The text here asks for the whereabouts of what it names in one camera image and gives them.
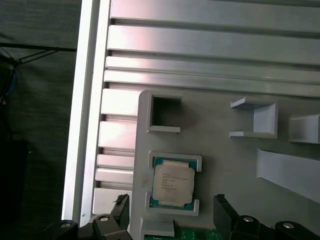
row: silver metal bar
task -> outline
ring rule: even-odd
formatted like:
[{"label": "silver metal bar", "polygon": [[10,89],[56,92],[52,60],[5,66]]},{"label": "silver metal bar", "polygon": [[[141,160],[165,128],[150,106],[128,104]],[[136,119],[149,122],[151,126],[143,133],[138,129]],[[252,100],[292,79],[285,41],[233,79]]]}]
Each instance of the silver metal bar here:
[{"label": "silver metal bar", "polygon": [[141,91],[124,89],[103,89],[101,113],[136,117],[140,93]]},{"label": "silver metal bar", "polygon": [[83,179],[85,179],[85,181],[83,182],[80,226],[85,225],[90,220],[93,208],[96,159],[98,152],[98,130],[101,118],[101,99],[105,71],[109,16],[110,0],[100,1],[83,174]]},{"label": "silver metal bar", "polygon": [[228,1],[198,1],[195,7],[193,0],[114,0],[111,9],[115,19],[315,33],[319,15],[319,8]]},{"label": "silver metal bar", "polygon": [[134,178],[133,170],[120,170],[98,167],[95,179],[100,182],[132,185]]},{"label": "silver metal bar", "polygon": [[101,168],[133,170],[134,162],[133,156],[99,154],[97,157],[97,165]]},{"label": "silver metal bar", "polygon": [[320,97],[320,85],[246,80],[226,77],[106,70],[104,80],[106,82],[115,83]]},{"label": "silver metal bar", "polygon": [[102,121],[100,123],[98,146],[111,150],[122,149],[132,152],[136,147],[136,132],[136,121],[125,123]]},{"label": "silver metal bar", "polygon": [[109,50],[320,64],[319,40],[311,38],[122,25],[109,31]]},{"label": "silver metal bar", "polygon": [[130,197],[130,209],[131,209],[131,191],[119,190],[119,189],[105,189],[96,188],[94,190],[94,203],[93,203],[93,214],[109,214],[115,205],[119,195],[128,194]]},{"label": "silver metal bar", "polygon": [[77,222],[80,220],[98,11],[99,1],[82,2],[61,214],[61,219]]},{"label": "silver metal bar", "polygon": [[172,73],[320,85],[320,72],[293,67],[108,56],[109,70]]}]

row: blue cable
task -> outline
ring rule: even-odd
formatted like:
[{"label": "blue cable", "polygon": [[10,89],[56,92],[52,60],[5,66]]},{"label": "blue cable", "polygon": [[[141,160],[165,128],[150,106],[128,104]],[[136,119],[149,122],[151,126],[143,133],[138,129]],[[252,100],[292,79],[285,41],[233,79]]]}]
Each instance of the blue cable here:
[{"label": "blue cable", "polygon": [[17,80],[18,80],[18,78],[17,78],[17,73],[16,73],[16,70],[14,69],[13,70],[13,75],[12,75],[12,84],[11,84],[11,87],[10,87],[10,89],[4,94],[4,96],[5,97],[7,97],[7,96],[9,96],[11,93],[12,93],[12,91],[14,90],[14,88],[15,88],[15,86],[16,86],[16,84],[17,84]]}]

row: green circuit board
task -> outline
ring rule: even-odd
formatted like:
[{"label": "green circuit board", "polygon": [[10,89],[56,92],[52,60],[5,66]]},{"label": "green circuit board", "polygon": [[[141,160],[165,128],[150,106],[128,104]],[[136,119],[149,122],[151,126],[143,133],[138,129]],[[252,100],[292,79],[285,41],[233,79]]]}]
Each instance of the green circuit board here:
[{"label": "green circuit board", "polygon": [[144,240],[222,240],[212,229],[175,227],[174,237],[146,235]]}]

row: square bracket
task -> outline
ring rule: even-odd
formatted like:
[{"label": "square bracket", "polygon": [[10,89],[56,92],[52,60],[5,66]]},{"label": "square bracket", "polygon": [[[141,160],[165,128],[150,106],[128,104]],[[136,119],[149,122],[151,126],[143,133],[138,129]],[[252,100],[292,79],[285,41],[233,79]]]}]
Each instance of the square bracket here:
[{"label": "square bracket", "polygon": [[180,133],[181,129],[174,119],[179,119],[177,112],[181,109],[182,95],[170,92],[152,92],[147,95],[146,131]]},{"label": "square bracket", "polygon": [[276,139],[278,131],[278,103],[272,99],[244,97],[231,102],[233,109],[253,111],[253,131],[231,131],[229,137]]}]

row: screw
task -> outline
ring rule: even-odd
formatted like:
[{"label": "screw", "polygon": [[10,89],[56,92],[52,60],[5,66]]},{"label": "screw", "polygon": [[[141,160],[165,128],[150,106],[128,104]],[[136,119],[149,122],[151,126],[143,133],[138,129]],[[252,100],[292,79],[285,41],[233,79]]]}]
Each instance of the screw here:
[{"label": "screw", "polygon": [[243,220],[245,220],[247,223],[251,223],[251,222],[254,221],[254,220],[253,220],[251,217],[249,217],[249,216],[245,216],[245,217],[243,218]]},{"label": "screw", "polygon": [[68,227],[70,227],[71,226],[71,224],[70,223],[64,223],[64,224],[62,224],[61,225],[61,228],[68,228]]},{"label": "screw", "polygon": [[101,222],[105,222],[105,221],[108,221],[108,217],[106,217],[106,216],[102,216],[99,220],[101,221]]},{"label": "screw", "polygon": [[283,224],[283,226],[286,228],[286,229],[294,229],[295,228],[295,226],[293,226],[291,223],[289,223],[289,222],[285,222],[284,224]]}]

